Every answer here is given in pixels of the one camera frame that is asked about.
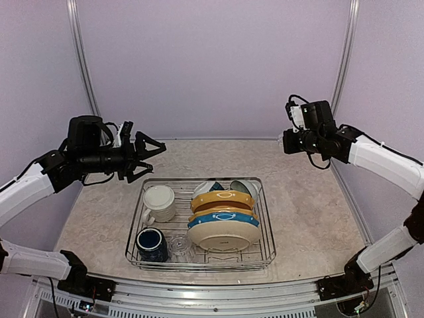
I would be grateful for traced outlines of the faceted clear glass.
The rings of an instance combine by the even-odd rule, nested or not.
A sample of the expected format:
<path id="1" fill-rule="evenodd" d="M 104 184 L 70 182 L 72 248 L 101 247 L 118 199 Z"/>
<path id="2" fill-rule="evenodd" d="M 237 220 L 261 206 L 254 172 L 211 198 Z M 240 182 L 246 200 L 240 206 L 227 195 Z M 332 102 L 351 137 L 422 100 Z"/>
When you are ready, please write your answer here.
<path id="1" fill-rule="evenodd" d="M 187 235 L 174 235 L 169 243 L 168 249 L 171 256 L 193 256 L 192 241 Z"/>

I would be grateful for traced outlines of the dark blue mug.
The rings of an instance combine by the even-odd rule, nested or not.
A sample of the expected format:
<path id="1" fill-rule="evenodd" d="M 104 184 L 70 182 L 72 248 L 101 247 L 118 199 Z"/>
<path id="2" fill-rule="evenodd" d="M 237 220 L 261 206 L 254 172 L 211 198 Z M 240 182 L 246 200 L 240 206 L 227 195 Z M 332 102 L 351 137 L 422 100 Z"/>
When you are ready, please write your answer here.
<path id="1" fill-rule="evenodd" d="M 169 258 L 168 243 L 163 232 L 147 227 L 138 232 L 135 240 L 140 258 L 145 262 L 166 262 Z"/>

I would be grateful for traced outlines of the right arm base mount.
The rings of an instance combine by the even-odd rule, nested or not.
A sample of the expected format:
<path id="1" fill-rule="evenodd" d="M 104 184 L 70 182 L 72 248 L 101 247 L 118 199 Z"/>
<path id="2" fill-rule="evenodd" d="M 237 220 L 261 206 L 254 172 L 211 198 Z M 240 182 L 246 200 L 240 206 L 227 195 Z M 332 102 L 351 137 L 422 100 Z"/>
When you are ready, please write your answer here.
<path id="1" fill-rule="evenodd" d="M 363 272 L 352 261 L 344 266 L 344 273 L 338 276 L 325 276 L 316 282 L 321 301 L 336 299 L 366 292 L 374 287 L 370 273 Z"/>

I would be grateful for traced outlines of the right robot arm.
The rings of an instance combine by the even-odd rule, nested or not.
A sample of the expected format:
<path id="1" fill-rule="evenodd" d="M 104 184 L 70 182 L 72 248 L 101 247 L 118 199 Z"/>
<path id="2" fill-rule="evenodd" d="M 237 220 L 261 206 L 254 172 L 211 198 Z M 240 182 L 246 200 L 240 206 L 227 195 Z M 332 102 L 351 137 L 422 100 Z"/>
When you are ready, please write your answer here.
<path id="1" fill-rule="evenodd" d="M 339 289 L 352 294 L 380 265 L 403 256 L 423 244 L 423 163 L 378 142 L 350 125 L 337 125 L 328 101 L 300 105 L 291 95 L 285 109 L 292 127 L 283 132 L 286 154 L 320 154 L 322 160 L 338 160 L 362 168 L 410 194 L 415 207 L 403 225 L 353 256 L 344 267 Z"/>

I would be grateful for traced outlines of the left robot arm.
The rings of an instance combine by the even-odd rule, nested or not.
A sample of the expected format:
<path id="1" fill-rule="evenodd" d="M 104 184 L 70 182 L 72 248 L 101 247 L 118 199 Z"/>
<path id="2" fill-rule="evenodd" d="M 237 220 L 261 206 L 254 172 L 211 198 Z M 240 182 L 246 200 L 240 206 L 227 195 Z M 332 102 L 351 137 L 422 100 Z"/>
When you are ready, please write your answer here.
<path id="1" fill-rule="evenodd" d="M 18 176 L 1 186 L 1 224 L 25 209 L 61 192 L 74 182 L 85 183 L 90 174 L 105 174 L 109 180 L 132 183 L 153 167 L 145 161 L 166 151 L 166 145 L 138 131 L 125 121 L 111 131 L 95 115 L 70 120 L 68 135 L 56 150 L 34 159 Z M 69 251 L 46 252 L 1 241 L 1 273 L 35 275 L 66 281 L 80 295 L 87 294 L 93 281 L 84 263 Z"/>

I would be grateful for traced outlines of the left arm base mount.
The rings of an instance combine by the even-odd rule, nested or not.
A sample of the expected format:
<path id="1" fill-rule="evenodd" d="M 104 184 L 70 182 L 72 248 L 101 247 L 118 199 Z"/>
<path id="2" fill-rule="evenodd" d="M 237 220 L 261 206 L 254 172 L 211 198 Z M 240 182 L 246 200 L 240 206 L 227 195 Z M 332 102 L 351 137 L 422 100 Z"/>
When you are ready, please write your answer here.
<path id="1" fill-rule="evenodd" d="M 71 251 L 61 250 L 69 265 L 70 273 L 65 280 L 59 280 L 57 288 L 82 297 L 111 302 L 116 282 L 87 274 L 86 265 Z"/>

